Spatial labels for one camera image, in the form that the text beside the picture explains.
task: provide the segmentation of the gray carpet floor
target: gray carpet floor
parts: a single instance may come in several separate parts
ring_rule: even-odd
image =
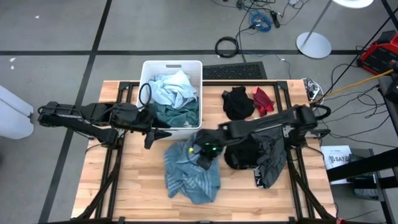
[[[235,1],[215,2],[233,6]],[[282,12],[287,0],[276,0],[271,7]],[[395,9],[397,1],[390,0]],[[105,0],[84,1],[28,1],[0,0],[0,53],[17,50],[91,50],[104,11]],[[243,34],[243,48],[248,50],[295,50],[295,39],[310,30],[326,5],[326,0],[310,0],[300,13],[286,26],[272,28],[268,33]],[[287,8],[286,23],[295,14]],[[99,50],[211,50],[224,36],[235,36],[244,11],[216,5],[212,1],[194,0],[113,0],[108,19],[99,43]],[[387,19],[382,4],[375,2],[365,9],[346,9],[332,4],[321,20],[317,32],[325,35],[333,50],[354,50],[364,45]],[[389,22],[383,30],[393,29]],[[221,44],[221,49],[231,49],[231,44]],[[204,65],[242,62],[240,56],[219,58],[217,55],[156,55],[148,52],[138,55],[98,55],[95,58],[90,79],[83,98],[83,105],[98,100],[104,80],[137,80],[146,60],[200,60]],[[290,62],[293,79],[309,77],[324,90],[331,85],[330,75],[334,67],[349,63],[354,55],[330,55],[321,60],[304,55],[279,55]],[[33,105],[35,110],[49,101],[74,104],[88,62],[88,55],[20,55],[0,56],[0,85]],[[289,78],[289,66],[272,54],[247,55],[248,62],[262,61],[268,79]],[[335,78],[344,70],[338,68]],[[336,89],[371,74],[360,68],[351,68],[338,82]],[[366,90],[376,82],[353,88]],[[382,103],[377,91],[370,92]],[[326,101],[332,109],[343,105],[355,95]],[[354,111],[364,111],[365,106],[353,101],[336,111],[328,119],[337,119]],[[365,114],[350,116],[328,123],[331,131],[340,135],[356,133],[378,126],[387,113],[365,119]],[[32,117],[34,133],[28,138],[13,141],[0,138],[0,223],[37,223],[50,186],[65,128],[43,128]],[[397,138],[388,120],[377,131],[354,137],[358,140],[397,145]],[[373,148],[376,153],[388,147],[373,146],[349,139],[326,137],[323,145],[349,145],[355,148]],[[65,168],[50,213],[50,221],[68,220],[81,174],[87,140],[74,134]],[[340,208],[339,216],[354,217],[377,210],[355,220],[366,222],[385,221],[379,202],[357,199],[349,186],[333,186],[333,196]],[[398,218],[398,192],[387,191],[391,206]]]

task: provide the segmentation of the wooden tabletop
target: wooden tabletop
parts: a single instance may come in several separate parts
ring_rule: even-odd
[[[273,87],[261,86],[261,82],[266,81],[269,80],[258,80],[259,86],[275,101]],[[287,83],[292,104],[307,105],[303,81],[287,80]],[[118,86],[119,81],[105,81],[99,102],[116,101]],[[203,87],[203,128],[214,129],[217,124],[229,121],[223,111],[221,94],[224,90],[231,91],[231,88],[232,86]],[[253,97],[252,88],[246,88],[250,98]],[[138,87],[133,89],[131,103],[136,103],[137,92]],[[280,91],[280,95],[284,99],[283,91]],[[256,110],[248,119],[257,117],[259,114]],[[307,139],[307,142],[309,146],[319,149],[316,139]],[[116,193],[113,217],[115,220],[124,216],[129,221],[287,221],[289,217],[296,216],[287,165],[270,189],[259,189],[254,183],[252,170],[233,170],[221,156],[221,189],[213,203],[194,205],[189,198],[180,193],[174,198],[168,198],[164,181],[163,154],[172,143],[173,141],[156,141],[151,149],[147,150],[144,149],[144,136],[141,133],[127,134]],[[95,144],[98,142],[90,141],[88,147]],[[72,217],[83,212],[97,193],[105,154],[106,149],[103,147],[95,147],[87,152]],[[334,201],[322,156],[313,150],[304,149],[303,160],[310,189],[328,212],[334,215]],[[303,214],[307,217],[305,197],[300,187],[298,188]],[[103,216],[108,209],[108,197],[109,191],[104,201]]]

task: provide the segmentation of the clothing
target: clothing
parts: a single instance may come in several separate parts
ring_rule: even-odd
[[[231,120],[242,120],[254,112],[253,100],[249,99],[244,86],[232,87],[231,92],[224,91],[223,109]]]
[[[156,111],[157,118],[172,128],[195,128],[199,122],[199,102],[191,101],[183,108],[176,110],[170,105],[151,104]]]
[[[273,128],[249,136],[245,141],[228,146],[226,163],[233,169],[259,170],[262,187],[269,188],[278,179],[286,163],[286,151],[281,128]]]
[[[274,111],[274,103],[262,89],[253,89],[254,104],[260,112],[260,117],[267,115],[267,112]]]
[[[181,192],[195,204],[214,202],[221,187],[218,160],[214,159],[208,170],[196,165],[200,156],[196,153],[200,147],[194,145],[193,153],[188,152],[194,137],[172,144],[164,153],[165,183],[169,197]]]
[[[188,76],[179,70],[175,75],[156,75],[149,80],[152,100],[161,105],[170,105],[179,110],[187,103],[197,100],[197,91]]]

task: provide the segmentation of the laundry basket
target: laundry basket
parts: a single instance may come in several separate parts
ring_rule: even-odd
[[[155,75],[174,75],[179,70],[182,70],[186,75],[189,76],[189,81],[191,85],[197,91],[197,97],[199,100],[199,111],[198,111],[198,126],[195,128],[159,128],[163,131],[172,133],[170,137],[163,138],[164,140],[178,140],[186,139],[191,134],[197,132],[201,127],[201,116],[202,116],[202,63],[197,60],[148,60],[144,62],[142,66],[141,79],[139,82],[139,88],[144,83],[149,82],[149,80]],[[149,97],[149,91],[144,88],[141,93],[142,102],[146,102]],[[137,107],[142,106],[141,102],[138,100],[137,96]]]

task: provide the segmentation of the black cloth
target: black cloth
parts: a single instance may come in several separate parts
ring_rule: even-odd
[[[261,131],[245,141],[228,146],[226,163],[233,169],[254,169],[261,174],[262,187],[269,188],[278,179],[286,163],[286,151],[281,128]]]
[[[223,109],[230,120],[242,120],[254,112],[254,102],[248,98],[244,86],[234,87],[231,92],[224,91]]]

